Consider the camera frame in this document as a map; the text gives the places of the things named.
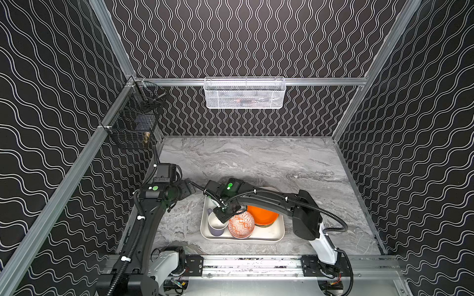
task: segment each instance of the tray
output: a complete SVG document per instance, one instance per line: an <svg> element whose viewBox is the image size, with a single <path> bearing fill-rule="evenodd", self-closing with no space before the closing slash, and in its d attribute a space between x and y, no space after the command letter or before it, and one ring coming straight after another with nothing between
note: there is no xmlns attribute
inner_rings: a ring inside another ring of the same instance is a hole
<svg viewBox="0 0 474 296"><path fill-rule="evenodd" d="M272 187L263 187L268 190L275 190ZM279 214L276 221L269 227L255 226L252 234L246 239L238 239L230 234L228 228L225 229L221 236L214 236L210 233L207 223L207 209L215 208L216 205L209 197L204 199L204 208L202 210L201 218L201 234L208 240L215 242L235 242L235 243L259 243L259 244L271 244L276 243L283 238L285 235L285 225L283 224L283 215Z"/></svg>

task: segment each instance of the metal basket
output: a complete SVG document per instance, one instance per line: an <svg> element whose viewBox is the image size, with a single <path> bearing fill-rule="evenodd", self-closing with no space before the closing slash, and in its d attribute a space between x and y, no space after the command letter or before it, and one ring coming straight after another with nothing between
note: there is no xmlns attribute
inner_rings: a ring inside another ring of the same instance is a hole
<svg viewBox="0 0 474 296"><path fill-rule="evenodd" d="M120 149L143 150L156 145L153 134L158 117L156 109L163 103L165 95L159 98L138 93L129 95L115 115L114 124L107 128L112 141Z"/></svg>
<svg viewBox="0 0 474 296"><path fill-rule="evenodd" d="M206 77L204 95L210 109L280 109L284 77Z"/></svg>

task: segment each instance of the marble surface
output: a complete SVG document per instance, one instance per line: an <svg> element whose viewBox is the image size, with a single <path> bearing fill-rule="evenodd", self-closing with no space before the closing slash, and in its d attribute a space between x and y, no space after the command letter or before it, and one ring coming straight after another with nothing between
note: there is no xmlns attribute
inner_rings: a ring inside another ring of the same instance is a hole
<svg viewBox="0 0 474 296"><path fill-rule="evenodd" d="M230 177L281 192L308 191L323 209L349 226L331 233L334 245L348 254L380 254L376 240L348 182L333 143L326 138L166 138L161 162L181 166L185 178L203 186ZM315 254L297 237L284 216L285 236L274 244L215 243L200 232L204 196L201 192L178 202L158 227L154 248L182 245L191 254ZM338 225L323 215L325 226Z"/></svg>

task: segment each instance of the patterned wall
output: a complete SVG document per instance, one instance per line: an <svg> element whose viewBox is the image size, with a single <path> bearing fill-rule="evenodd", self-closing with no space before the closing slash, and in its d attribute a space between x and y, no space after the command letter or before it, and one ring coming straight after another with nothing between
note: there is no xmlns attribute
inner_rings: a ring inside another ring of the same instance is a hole
<svg viewBox="0 0 474 296"><path fill-rule="evenodd" d="M121 151L106 140L14 295L94 295L150 158L148 151Z"/></svg>
<svg viewBox="0 0 474 296"><path fill-rule="evenodd" d="M363 77L404 0L106 0L137 75Z"/></svg>
<svg viewBox="0 0 474 296"><path fill-rule="evenodd" d="M156 87L142 88L152 96ZM164 135L331 136L356 86L288 87L281 109L208 109L198 87L172 87L160 113Z"/></svg>
<svg viewBox="0 0 474 296"><path fill-rule="evenodd" d="M87 0L0 0L0 270L124 85Z"/></svg>
<svg viewBox="0 0 474 296"><path fill-rule="evenodd" d="M416 296L474 295L474 1L424 0L340 147Z"/></svg>

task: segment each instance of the metal beam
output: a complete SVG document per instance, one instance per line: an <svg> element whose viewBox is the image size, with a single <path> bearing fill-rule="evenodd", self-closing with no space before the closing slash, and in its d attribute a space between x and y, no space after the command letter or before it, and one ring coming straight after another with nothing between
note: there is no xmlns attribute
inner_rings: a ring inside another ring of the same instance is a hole
<svg viewBox="0 0 474 296"><path fill-rule="evenodd" d="M387 249L385 245L382 242L382 239L380 238L380 234L377 231L374 222L372 221L372 218L370 217L369 210L367 210L367 207L365 206L364 200L362 199L362 196L360 195L359 188L356 184L356 181L352 177L352 173L347 166L346 160L344 159L344 156L342 155L342 151L339 148L339 145L337 142L334 142L334 148L336 149L337 155L339 156L339 159L341 160L342 167L344 168L344 171L346 171L347 178L349 179L349 183L351 183L352 190L354 191L355 197L357 198L357 201L359 202L359 206L362 209L362 213L364 213L365 219L367 220L367 224L369 224L370 230L372 230L372 234L375 235L375 238L382 249L382 252L384 254L387 254Z"/></svg>
<svg viewBox="0 0 474 296"><path fill-rule="evenodd" d="M137 76L104 0L89 0L125 77Z"/></svg>
<svg viewBox="0 0 474 296"><path fill-rule="evenodd" d="M129 79L115 102L104 117L102 124L109 125L115 113L127 98L128 92L133 87L133 80ZM63 212L69 198L76 190L92 160L99 151L102 143L107 138L107 131L99 126L92 134L81 153L68 170L66 176L54 191L45 207L35 220L31 228L15 250L13 256L0 273L0 295L11 296L24 277L28 267L35 258L39 249L48 237L57 219Z"/></svg>
<svg viewBox="0 0 474 296"><path fill-rule="evenodd" d="M144 78L159 86L204 86L204 78ZM365 85L367 78L285 78L286 86Z"/></svg>
<svg viewBox="0 0 474 296"><path fill-rule="evenodd" d="M380 47L377 56L374 58L372 65L369 68L369 71L366 74L367 83L364 87L360 87L354 94L351 102L349 103L349 107L347 107L346 112L342 116L339 125L336 127L336 130L333 134L333 139L338 142L342 136L342 133L345 131L346 127L349 125L349 122L352 119L352 116L357 111L362 100L365 98L365 95L371 88L372 84L374 83L375 79L379 76L380 71L382 70L385 62L389 58L390 54L392 53L395 45L397 44L398 40L400 39L401 35L405 31L408 23L410 22L411 18L415 14L416 10L418 9L421 0L407 0L403 5L400 13L398 14L395 22L393 23L392 29L388 33L385 42Z"/></svg>

